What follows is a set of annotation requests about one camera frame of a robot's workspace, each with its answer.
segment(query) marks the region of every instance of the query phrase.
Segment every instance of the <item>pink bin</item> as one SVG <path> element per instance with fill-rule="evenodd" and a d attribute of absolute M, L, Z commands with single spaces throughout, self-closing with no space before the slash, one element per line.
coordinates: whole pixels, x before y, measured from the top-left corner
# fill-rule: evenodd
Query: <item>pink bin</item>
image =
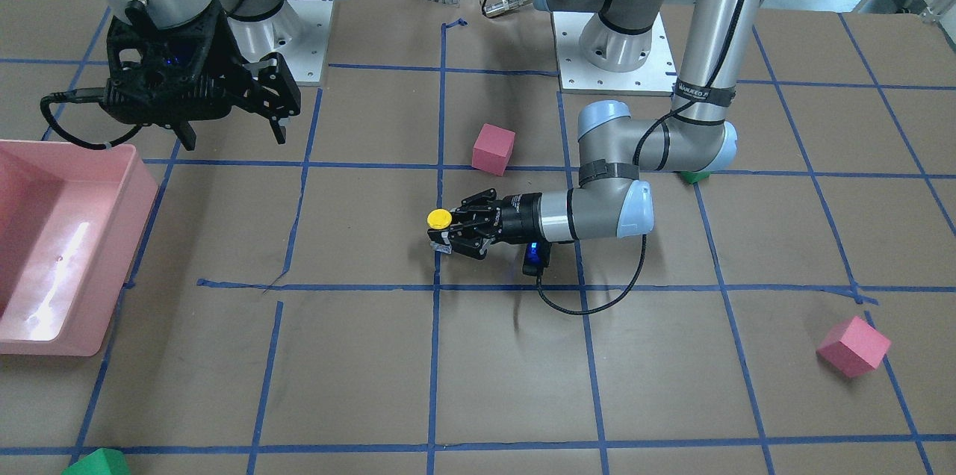
<path fill-rule="evenodd" d="M 156 190 L 130 145 L 0 140 L 0 353 L 99 351 Z"/>

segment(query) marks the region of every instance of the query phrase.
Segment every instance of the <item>yellow button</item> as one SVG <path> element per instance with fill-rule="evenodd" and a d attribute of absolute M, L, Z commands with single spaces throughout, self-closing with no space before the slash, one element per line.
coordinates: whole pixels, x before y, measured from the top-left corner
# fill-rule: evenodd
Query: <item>yellow button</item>
<path fill-rule="evenodd" d="M 432 210 L 428 214 L 428 226 L 434 229 L 448 228 L 451 224 L 451 212 L 443 208 Z"/>

